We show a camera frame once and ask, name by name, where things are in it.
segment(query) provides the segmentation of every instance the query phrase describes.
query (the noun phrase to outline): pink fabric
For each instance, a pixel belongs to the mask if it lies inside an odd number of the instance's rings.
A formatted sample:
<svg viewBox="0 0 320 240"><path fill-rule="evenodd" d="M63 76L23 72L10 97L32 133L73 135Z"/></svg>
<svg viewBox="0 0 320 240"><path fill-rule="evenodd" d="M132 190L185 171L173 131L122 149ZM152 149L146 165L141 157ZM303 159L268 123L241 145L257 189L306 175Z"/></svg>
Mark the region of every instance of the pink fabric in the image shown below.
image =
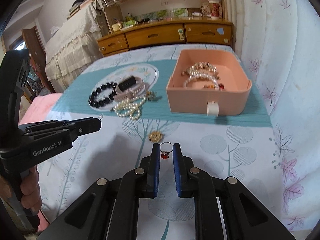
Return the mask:
<svg viewBox="0 0 320 240"><path fill-rule="evenodd" d="M61 93L55 93L43 97L36 97L19 124L44 121L49 111L58 101L61 95ZM38 231L43 231L49 226L49 223L44 218L41 212L39 212L38 217L40 218Z"/></svg>

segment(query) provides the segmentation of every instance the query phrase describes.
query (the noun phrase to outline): watch face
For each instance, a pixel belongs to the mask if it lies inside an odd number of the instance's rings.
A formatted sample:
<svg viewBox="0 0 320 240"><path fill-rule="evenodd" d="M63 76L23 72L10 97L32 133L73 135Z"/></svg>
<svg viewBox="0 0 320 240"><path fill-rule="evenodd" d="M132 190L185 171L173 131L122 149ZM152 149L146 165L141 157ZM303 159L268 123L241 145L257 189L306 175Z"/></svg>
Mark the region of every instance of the watch face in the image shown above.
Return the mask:
<svg viewBox="0 0 320 240"><path fill-rule="evenodd" d="M137 83L137 81L134 78L134 76L131 76L119 84L119 89L121 90L121 92L123 92L123 91L131 88L132 86L134 86L136 83Z"/></svg>

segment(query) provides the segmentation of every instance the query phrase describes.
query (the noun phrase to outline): white curtain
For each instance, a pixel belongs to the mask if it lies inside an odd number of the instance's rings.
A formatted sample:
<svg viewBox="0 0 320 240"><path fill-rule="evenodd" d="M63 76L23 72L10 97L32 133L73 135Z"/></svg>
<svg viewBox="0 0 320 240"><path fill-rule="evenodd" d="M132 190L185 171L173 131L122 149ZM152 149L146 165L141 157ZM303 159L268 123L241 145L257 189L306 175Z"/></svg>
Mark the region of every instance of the white curtain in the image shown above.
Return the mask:
<svg viewBox="0 0 320 240"><path fill-rule="evenodd" d="M244 0L237 12L236 51L274 127L278 151L265 165L283 173L280 219L307 232L320 218L320 18L308 0Z"/></svg>

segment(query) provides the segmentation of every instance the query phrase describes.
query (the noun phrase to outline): silver screw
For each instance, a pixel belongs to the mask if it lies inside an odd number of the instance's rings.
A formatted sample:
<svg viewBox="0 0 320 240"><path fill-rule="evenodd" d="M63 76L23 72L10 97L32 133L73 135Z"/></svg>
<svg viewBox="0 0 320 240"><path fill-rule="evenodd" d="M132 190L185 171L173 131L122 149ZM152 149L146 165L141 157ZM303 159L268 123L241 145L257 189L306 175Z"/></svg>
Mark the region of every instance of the silver screw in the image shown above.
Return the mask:
<svg viewBox="0 0 320 240"><path fill-rule="evenodd" d="M235 177L229 177L227 179L227 181L230 183L230 184L236 184L238 182L238 180L235 178Z"/></svg>
<svg viewBox="0 0 320 240"><path fill-rule="evenodd" d="M200 170L199 170L197 167L192 167L192 168L190 169L190 172L191 172L192 174L198 174L198 173L200 172Z"/></svg>
<svg viewBox="0 0 320 240"><path fill-rule="evenodd" d="M134 173L137 175L143 174L144 173L144 169L143 168L136 168L134 170Z"/></svg>
<svg viewBox="0 0 320 240"><path fill-rule="evenodd" d="M97 180L97 184L99 185L99 186L103 186L103 185L105 185L107 183L107 180L105 179L105 178L101 178L101 179L98 179Z"/></svg>

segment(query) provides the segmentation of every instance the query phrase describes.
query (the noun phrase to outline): finger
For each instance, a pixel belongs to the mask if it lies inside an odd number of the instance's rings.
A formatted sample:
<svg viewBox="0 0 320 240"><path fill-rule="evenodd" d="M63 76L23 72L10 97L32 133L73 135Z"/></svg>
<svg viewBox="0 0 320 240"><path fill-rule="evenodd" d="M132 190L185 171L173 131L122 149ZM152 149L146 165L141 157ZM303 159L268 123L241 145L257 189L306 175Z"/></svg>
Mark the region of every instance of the finger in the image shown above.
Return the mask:
<svg viewBox="0 0 320 240"><path fill-rule="evenodd" d="M38 186L39 182L39 173L36 171L35 173L30 173L26 176L21 182L21 192L23 195L30 195Z"/></svg>
<svg viewBox="0 0 320 240"><path fill-rule="evenodd" d="M41 198L38 200L38 202L36 204L33 205L33 207L31 207L31 210L33 212L39 212L39 210L41 209L42 206L42 200Z"/></svg>
<svg viewBox="0 0 320 240"><path fill-rule="evenodd" d="M0 196L3 198L11 197L9 183L2 176L0 176Z"/></svg>
<svg viewBox="0 0 320 240"><path fill-rule="evenodd" d="M35 173L36 170L37 170L37 167L38 167L38 165L33 166L32 168L29 169L29 171L30 171L31 173Z"/></svg>
<svg viewBox="0 0 320 240"><path fill-rule="evenodd" d="M34 192L32 192L30 195L25 196L23 195L21 198L21 205L24 208L31 208L34 205L36 205L36 203L39 201L39 199L41 199L40 197L40 188L37 187L36 190Z"/></svg>

